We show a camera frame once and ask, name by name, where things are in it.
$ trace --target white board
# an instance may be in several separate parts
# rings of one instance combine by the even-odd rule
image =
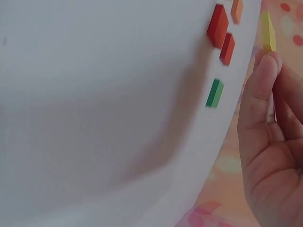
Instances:
[[[238,101],[261,5],[243,1],[237,26],[226,0],[2,0],[0,225],[174,226]],[[230,67],[205,36],[217,2]]]

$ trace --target green foam piece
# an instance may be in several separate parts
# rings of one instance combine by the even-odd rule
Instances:
[[[219,79],[214,79],[212,88],[210,90],[206,106],[217,108],[221,94],[224,88],[224,84]]]

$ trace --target red block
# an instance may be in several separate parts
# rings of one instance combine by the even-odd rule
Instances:
[[[233,50],[235,48],[235,41],[232,34],[227,33],[223,48],[221,50],[220,59],[224,65],[229,66],[232,60]]]
[[[214,47],[222,49],[228,24],[224,6],[217,4],[207,30],[207,35]]]

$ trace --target foam block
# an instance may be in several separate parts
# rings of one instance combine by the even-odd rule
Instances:
[[[276,34],[268,11],[262,13],[261,22],[262,46],[264,50],[268,52],[276,51]]]
[[[209,93],[209,96],[208,96],[208,99],[206,102],[206,106],[213,107],[213,108],[218,107],[223,88],[224,88],[224,84],[219,79],[214,79],[212,88],[210,90],[210,93]]]
[[[227,33],[221,50],[220,59],[224,65],[229,66],[232,60],[235,41],[231,33]]]
[[[214,47],[222,49],[228,24],[224,6],[217,4],[207,30],[207,35]]]
[[[235,24],[240,24],[243,12],[243,0],[233,0],[232,3],[232,19]]]

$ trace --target yellow foam piece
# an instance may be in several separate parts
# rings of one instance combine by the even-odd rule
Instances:
[[[276,34],[270,19],[269,12],[265,11],[261,15],[262,21],[262,46],[264,50],[276,51]]]

